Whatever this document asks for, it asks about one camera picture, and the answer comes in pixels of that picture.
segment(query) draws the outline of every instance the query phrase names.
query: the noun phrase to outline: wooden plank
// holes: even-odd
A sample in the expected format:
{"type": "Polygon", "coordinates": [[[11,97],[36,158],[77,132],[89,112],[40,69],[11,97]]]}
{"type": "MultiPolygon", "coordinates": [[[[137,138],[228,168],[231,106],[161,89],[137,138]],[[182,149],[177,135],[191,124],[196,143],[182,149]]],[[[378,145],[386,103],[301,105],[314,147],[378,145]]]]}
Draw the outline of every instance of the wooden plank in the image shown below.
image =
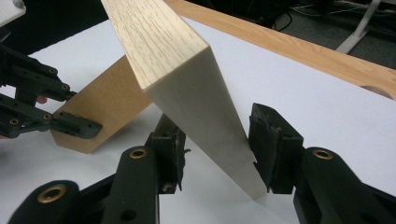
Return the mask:
{"type": "Polygon", "coordinates": [[[83,153],[90,153],[102,145],[113,133],[130,122],[151,103],[134,77],[125,56],[110,66],[55,114],[65,111],[103,125],[92,139],[81,139],[51,131],[56,144],[83,153]]]}
{"type": "Polygon", "coordinates": [[[210,46],[162,0],[102,0],[142,90],[251,198],[265,192],[210,46]]]}
{"type": "Polygon", "coordinates": [[[396,70],[242,21],[184,0],[165,0],[180,16],[306,64],[357,86],[373,86],[396,99],[396,70]]]}

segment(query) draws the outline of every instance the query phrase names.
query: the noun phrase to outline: dark floor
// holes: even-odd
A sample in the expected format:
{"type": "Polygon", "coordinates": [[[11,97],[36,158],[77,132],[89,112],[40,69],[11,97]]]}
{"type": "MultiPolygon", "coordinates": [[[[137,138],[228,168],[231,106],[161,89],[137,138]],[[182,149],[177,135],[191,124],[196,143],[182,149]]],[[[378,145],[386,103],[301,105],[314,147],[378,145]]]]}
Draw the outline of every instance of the dark floor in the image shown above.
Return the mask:
{"type": "MultiPolygon", "coordinates": [[[[261,11],[276,17],[268,26],[329,49],[337,49],[357,28],[370,0],[188,0],[214,7],[241,19],[260,23],[261,11]],[[284,4],[286,10],[271,15],[271,4],[284,4]]],[[[396,6],[382,4],[370,22],[370,31],[349,55],[396,69],[396,6]]]]}
{"type": "MultiPolygon", "coordinates": [[[[339,2],[336,2],[338,3],[336,7],[333,6],[334,3],[332,2],[332,7],[326,7],[326,10],[323,10],[322,7],[306,7],[312,4],[309,1],[314,1],[313,3],[317,5],[318,2],[323,3],[323,1],[332,0],[299,0],[298,3],[295,2],[297,0],[190,1],[206,7],[215,7],[219,11],[226,11],[231,14],[236,11],[238,13],[235,16],[238,17],[244,17],[240,15],[241,11],[261,13],[260,8],[262,7],[267,8],[267,15],[276,16],[276,9],[268,9],[269,6],[273,3],[283,3],[294,9],[289,8],[287,10],[290,15],[285,11],[279,13],[280,16],[276,17],[276,21],[272,25],[274,29],[285,28],[281,31],[282,33],[330,49],[336,49],[352,34],[364,11],[364,8],[354,9],[353,7],[356,5],[345,7],[344,4],[339,4],[339,2]],[[241,4],[245,4],[248,9],[241,7],[241,4]],[[327,16],[320,16],[319,14],[322,11],[326,11],[327,14],[324,14],[327,16]]],[[[27,6],[27,12],[21,18],[7,25],[12,33],[4,44],[25,54],[43,49],[107,20],[100,0],[24,0],[24,2],[27,6]]],[[[350,55],[396,69],[396,14],[392,13],[392,10],[390,13],[388,9],[386,13],[384,11],[375,14],[375,19],[371,22],[373,29],[350,52],[350,55]]],[[[248,14],[244,19],[257,21],[249,17],[248,14]]]]}

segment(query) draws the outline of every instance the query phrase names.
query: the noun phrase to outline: cable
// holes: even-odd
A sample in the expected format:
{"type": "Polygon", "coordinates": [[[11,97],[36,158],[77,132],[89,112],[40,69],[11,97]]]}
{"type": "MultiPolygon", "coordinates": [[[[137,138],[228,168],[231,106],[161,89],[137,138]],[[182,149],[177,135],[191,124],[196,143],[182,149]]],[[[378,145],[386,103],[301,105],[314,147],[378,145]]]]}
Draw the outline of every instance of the cable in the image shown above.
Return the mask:
{"type": "MultiPolygon", "coordinates": [[[[357,13],[357,14],[364,14],[365,11],[351,11],[353,13],[357,13]]],[[[391,16],[396,16],[396,12],[386,12],[386,11],[376,11],[375,14],[373,15],[374,17],[378,17],[378,18],[384,18],[384,17],[391,17],[391,16]]]]}
{"type": "Polygon", "coordinates": [[[293,18],[291,17],[291,15],[290,15],[290,13],[289,13],[288,11],[286,11],[286,15],[288,15],[288,17],[289,17],[289,22],[288,22],[288,24],[286,24],[284,27],[282,27],[281,29],[278,30],[278,29],[276,28],[276,22],[274,22],[274,28],[275,28],[276,31],[281,32],[281,31],[285,30],[285,29],[288,28],[288,27],[291,25],[291,23],[293,22],[293,18]]]}
{"type": "Polygon", "coordinates": [[[251,7],[253,6],[253,3],[254,3],[255,1],[256,1],[256,0],[252,0],[252,1],[250,2],[250,5],[249,5],[248,8],[247,8],[246,15],[247,15],[248,12],[250,11],[250,9],[251,9],[251,7]]]}
{"type": "MultiPolygon", "coordinates": [[[[307,6],[301,6],[301,7],[290,7],[290,9],[292,9],[292,10],[294,10],[294,11],[300,13],[300,14],[303,14],[305,16],[310,16],[310,17],[320,17],[320,16],[322,16],[320,14],[309,14],[309,13],[305,13],[305,12],[302,12],[301,10],[299,10],[299,8],[312,7],[312,6],[313,5],[307,5],[307,6]]],[[[350,9],[343,9],[343,10],[338,10],[338,11],[334,11],[334,12],[329,12],[327,14],[328,15],[332,15],[332,14],[337,14],[337,13],[341,13],[341,12],[352,12],[352,11],[354,11],[356,9],[360,9],[360,8],[365,8],[365,7],[363,7],[363,6],[353,7],[353,8],[350,8],[350,9]]]]}

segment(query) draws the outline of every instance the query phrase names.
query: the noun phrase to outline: screw hole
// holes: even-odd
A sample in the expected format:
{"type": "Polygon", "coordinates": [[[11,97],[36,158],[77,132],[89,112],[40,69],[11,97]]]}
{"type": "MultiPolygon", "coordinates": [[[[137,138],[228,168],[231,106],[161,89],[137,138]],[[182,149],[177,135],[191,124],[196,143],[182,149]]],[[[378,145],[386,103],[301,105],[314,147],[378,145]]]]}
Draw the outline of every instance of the screw hole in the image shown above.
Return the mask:
{"type": "Polygon", "coordinates": [[[9,121],[9,123],[12,124],[12,125],[16,125],[16,124],[19,123],[19,121],[17,119],[12,119],[12,120],[9,121]]]}
{"type": "Polygon", "coordinates": [[[52,203],[56,200],[62,198],[66,194],[65,185],[55,185],[43,190],[39,195],[37,200],[40,203],[52,203]]]}
{"type": "Polygon", "coordinates": [[[129,154],[129,156],[132,159],[141,159],[141,158],[145,157],[146,155],[147,155],[147,151],[143,148],[136,149],[129,154]]]}
{"type": "Polygon", "coordinates": [[[43,116],[43,119],[50,119],[50,118],[51,118],[51,115],[49,115],[49,114],[46,114],[43,116]]]}
{"type": "Polygon", "coordinates": [[[321,150],[321,149],[314,150],[314,155],[320,159],[323,159],[323,160],[331,160],[332,159],[332,153],[325,151],[325,150],[321,150]]]}
{"type": "Polygon", "coordinates": [[[121,221],[132,221],[136,217],[136,211],[128,209],[121,214],[121,221]]]}

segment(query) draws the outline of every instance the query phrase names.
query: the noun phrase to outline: wooden board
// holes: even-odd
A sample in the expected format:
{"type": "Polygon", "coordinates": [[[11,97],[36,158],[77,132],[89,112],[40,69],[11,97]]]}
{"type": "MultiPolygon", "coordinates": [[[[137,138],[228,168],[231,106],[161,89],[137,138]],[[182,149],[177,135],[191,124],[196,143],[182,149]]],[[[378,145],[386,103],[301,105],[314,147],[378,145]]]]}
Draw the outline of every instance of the wooden board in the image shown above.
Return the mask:
{"type": "Polygon", "coordinates": [[[394,69],[327,49],[184,0],[165,0],[165,2],[180,16],[198,21],[349,83],[379,88],[396,99],[396,70],[394,69]]]}
{"type": "Polygon", "coordinates": [[[59,146],[90,153],[150,103],[150,99],[140,90],[134,72],[123,56],[55,112],[65,111],[96,121],[103,125],[101,132],[92,139],[51,132],[59,146]]]}
{"type": "Polygon", "coordinates": [[[102,0],[141,89],[251,198],[266,188],[213,52],[162,0],[102,0]]]}

